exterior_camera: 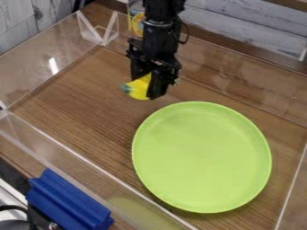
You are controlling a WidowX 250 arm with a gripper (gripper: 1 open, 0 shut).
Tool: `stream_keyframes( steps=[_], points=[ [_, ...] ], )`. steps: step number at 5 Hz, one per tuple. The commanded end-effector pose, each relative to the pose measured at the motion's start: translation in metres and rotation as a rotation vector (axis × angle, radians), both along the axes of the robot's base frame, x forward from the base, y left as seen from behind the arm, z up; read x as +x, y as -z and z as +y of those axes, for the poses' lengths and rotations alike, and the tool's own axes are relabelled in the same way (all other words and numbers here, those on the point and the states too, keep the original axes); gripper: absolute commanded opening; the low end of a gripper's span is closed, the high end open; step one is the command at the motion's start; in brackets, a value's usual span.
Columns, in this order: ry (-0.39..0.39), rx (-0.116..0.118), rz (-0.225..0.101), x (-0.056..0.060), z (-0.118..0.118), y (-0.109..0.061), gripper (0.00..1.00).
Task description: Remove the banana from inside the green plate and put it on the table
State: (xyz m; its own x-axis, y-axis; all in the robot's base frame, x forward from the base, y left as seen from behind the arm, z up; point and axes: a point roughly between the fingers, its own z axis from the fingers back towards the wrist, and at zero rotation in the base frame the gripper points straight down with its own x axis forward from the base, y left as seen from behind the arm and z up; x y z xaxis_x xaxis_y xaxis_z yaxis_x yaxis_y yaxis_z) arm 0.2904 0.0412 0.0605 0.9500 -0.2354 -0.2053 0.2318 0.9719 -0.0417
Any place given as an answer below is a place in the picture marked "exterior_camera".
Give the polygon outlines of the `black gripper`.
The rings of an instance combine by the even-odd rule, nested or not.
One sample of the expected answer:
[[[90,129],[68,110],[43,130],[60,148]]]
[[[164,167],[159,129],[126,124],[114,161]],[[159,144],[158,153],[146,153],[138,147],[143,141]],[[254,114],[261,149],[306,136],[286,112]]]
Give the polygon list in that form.
[[[131,59],[131,78],[139,79],[151,74],[147,97],[162,97],[170,85],[178,84],[179,71],[183,68],[176,59],[182,20],[167,22],[143,21],[143,37],[128,39],[127,57]]]

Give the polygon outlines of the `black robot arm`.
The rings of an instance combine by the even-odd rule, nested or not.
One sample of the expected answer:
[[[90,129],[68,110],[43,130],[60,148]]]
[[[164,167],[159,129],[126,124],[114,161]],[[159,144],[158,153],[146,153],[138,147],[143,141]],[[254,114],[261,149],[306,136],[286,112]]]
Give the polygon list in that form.
[[[182,27],[186,26],[179,14],[186,0],[142,0],[144,17],[143,36],[130,37],[126,56],[131,60],[131,81],[123,85],[127,95],[140,101],[162,97],[171,85],[179,81],[183,65],[176,58]]]

